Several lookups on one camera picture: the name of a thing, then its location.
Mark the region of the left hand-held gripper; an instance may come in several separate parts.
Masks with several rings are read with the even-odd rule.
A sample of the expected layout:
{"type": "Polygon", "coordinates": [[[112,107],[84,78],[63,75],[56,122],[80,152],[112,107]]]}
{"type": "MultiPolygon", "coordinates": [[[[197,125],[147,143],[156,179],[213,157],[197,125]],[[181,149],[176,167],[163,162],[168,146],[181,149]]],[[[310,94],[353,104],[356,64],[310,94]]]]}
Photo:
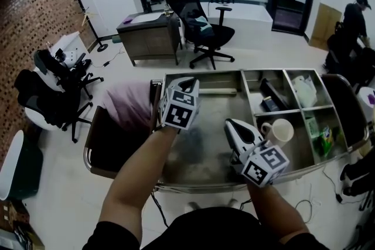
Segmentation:
{"type": "Polygon", "coordinates": [[[172,80],[159,108],[162,125],[189,129],[199,113],[199,80],[194,77],[172,80]]]}

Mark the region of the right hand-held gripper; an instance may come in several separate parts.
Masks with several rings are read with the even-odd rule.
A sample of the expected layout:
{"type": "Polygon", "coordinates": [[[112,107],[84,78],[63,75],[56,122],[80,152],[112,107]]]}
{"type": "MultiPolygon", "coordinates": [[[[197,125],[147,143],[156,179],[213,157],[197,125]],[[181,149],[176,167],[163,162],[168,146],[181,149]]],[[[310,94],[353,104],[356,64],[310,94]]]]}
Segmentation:
{"type": "Polygon", "coordinates": [[[233,151],[231,167],[256,186],[271,184],[288,167],[289,159],[282,149],[264,141],[253,125],[229,118],[225,120],[224,131],[233,151]]]}

